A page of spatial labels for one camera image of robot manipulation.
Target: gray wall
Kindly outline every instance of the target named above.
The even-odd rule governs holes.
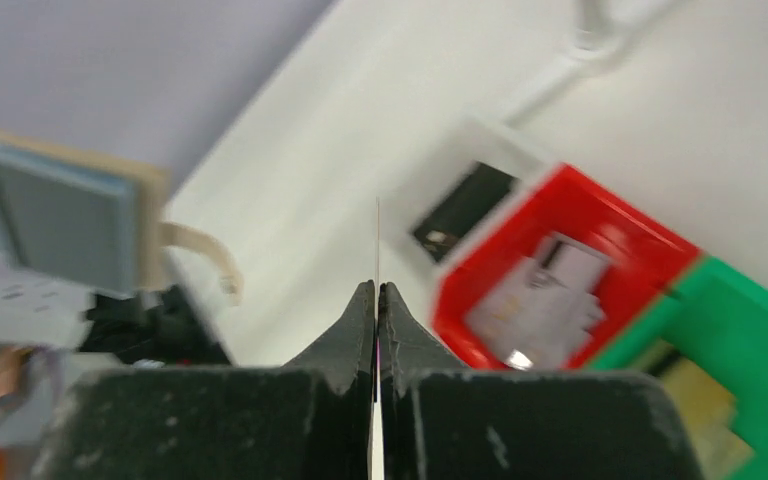
[[[177,187],[332,1],[0,0],[0,128]]]

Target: red plastic container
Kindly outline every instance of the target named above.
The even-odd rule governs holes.
[[[470,366],[507,368],[466,327],[464,316],[555,231],[613,260],[594,292],[605,320],[591,330],[590,343],[570,359],[570,368],[598,352],[700,254],[690,242],[564,164],[441,282],[433,328]]]

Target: black object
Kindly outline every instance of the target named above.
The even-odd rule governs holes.
[[[93,322],[79,352],[112,353],[122,363],[156,360],[167,364],[230,365],[225,351],[202,327],[184,291],[175,285],[160,305],[145,309],[142,298],[95,296],[86,312]]]
[[[511,193],[515,181],[501,170],[475,162],[466,177],[414,227],[413,237],[439,263]]]
[[[90,374],[32,478],[368,479],[380,370],[388,479],[702,479],[649,377],[475,372],[416,323],[395,285],[381,288],[376,324],[374,294],[361,284],[283,367]]]

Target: green plastic container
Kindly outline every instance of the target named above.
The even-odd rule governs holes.
[[[658,337],[737,397],[733,430],[755,456],[732,480],[768,480],[768,291],[706,257],[600,352],[594,369],[627,366]]]

